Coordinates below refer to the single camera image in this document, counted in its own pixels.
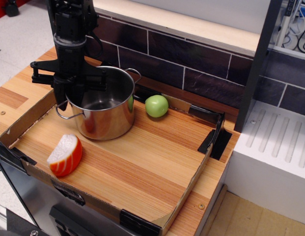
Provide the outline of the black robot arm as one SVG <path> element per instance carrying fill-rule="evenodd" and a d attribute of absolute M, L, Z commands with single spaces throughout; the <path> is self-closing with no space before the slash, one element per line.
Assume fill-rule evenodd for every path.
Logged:
<path fill-rule="evenodd" d="M 57 105 L 64 111 L 67 96 L 80 102 L 88 90 L 106 90 L 106 71 L 84 58 L 90 55 L 86 48 L 88 36 L 101 43 L 93 32 L 98 15 L 91 0 L 49 0 L 47 7 L 57 58 L 32 62 L 32 82 L 50 85 Z"/>

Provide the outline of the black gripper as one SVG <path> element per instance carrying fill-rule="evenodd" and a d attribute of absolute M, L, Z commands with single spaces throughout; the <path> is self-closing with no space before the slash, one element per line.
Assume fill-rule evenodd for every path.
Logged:
<path fill-rule="evenodd" d="M 56 46 L 55 48 L 57 59 L 34 61 L 30 64 L 33 69 L 32 82 L 54 88 L 56 103 L 62 111 L 67 108 L 66 92 L 70 88 L 72 88 L 72 103 L 84 108 L 84 95 L 89 89 L 106 90 L 107 73 L 85 61 L 82 47 Z"/>

